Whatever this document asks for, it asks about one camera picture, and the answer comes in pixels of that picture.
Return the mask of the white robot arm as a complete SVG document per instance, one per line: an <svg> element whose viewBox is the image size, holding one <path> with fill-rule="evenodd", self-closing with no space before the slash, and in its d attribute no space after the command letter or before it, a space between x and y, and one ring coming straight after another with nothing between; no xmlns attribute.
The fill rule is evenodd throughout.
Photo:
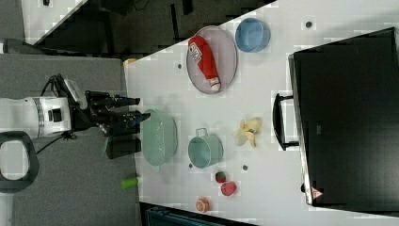
<svg viewBox="0 0 399 226"><path fill-rule="evenodd" d="M107 137L136 134L139 124L151 115L122 111L123 106L138 105L138 98L107 92L86 91L77 100L71 94L61 97L26 97L1 100L1 130L23 131L31 138L55 137L100 128Z"/></svg>

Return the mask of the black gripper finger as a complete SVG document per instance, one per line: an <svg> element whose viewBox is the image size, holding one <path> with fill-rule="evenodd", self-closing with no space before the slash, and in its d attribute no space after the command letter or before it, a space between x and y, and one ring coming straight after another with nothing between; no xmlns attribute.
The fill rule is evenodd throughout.
<svg viewBox="0 0 399 226"><path fill-rule="evenodd" d="M118 114L116 128L121 131L130 131L136 129L140 123L147 120L150 113L141 113L139 111L128 111Z"/></svg>
<svg viewBox="0 0 399 226"><path fill-rule="evenodd" d="M115 106L138 105L140 103L139 98L115 97L114 100Z"/></svg>

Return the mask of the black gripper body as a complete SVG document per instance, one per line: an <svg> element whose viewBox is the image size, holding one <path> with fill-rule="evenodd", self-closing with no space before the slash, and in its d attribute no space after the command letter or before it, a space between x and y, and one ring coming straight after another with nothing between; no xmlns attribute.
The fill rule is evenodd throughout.
<svg viewBox="0 0 399 226"><path fill-rule="evenodd" d="M110 108L117 105L119 97L119 95L112 96L108 92L86 90L85 100L88 106L85 109L78 105L72 107L72 130L77 132L99 127L106 137L111 137L116 113L110 111Z"/></svg>

